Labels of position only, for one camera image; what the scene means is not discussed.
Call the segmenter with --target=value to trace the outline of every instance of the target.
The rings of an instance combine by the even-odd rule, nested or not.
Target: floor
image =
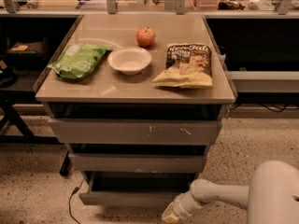
[[[52,135],[47,116],[23,116],[34,133]],[[240,106],[223,120],[217,143],[210,149],[201,177],[218,184],[248,185],[256,167],[269,160],[285,161],[299,169],[299,110],[273,112],[261,106]],[[16,134],[7,126],[1,134]],[[63,146],[0,145],[0,223],[84,224],[163,223],[163,208],[85,206],[78,194],[87,190],[80,173],[59,175]],[[246,223],[247,213],[215,202],[182,223]]]

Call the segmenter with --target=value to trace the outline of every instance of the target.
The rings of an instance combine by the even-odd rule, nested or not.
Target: bottom drawer
[[[136,174],[94,172],[86,205],[167,207],[180,193],[189,190],[195,174]]]

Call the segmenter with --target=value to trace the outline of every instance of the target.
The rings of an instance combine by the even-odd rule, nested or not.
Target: apple
[[[156,34],[151,27],[140,27],[136,33],[136,41],[141,48],[149,48],[155,43]]]

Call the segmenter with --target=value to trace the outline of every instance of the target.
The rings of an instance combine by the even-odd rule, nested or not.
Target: chip bag
[[[153,81],[154,86],[208,89],[213,86],[211,49],[201,43],[169,44],[166,69]]]
[[[109,50],[107,47],[78,43],[69,44],[56,62],[48,65],[58,77],[68,80],[82,80],[99,64]]]

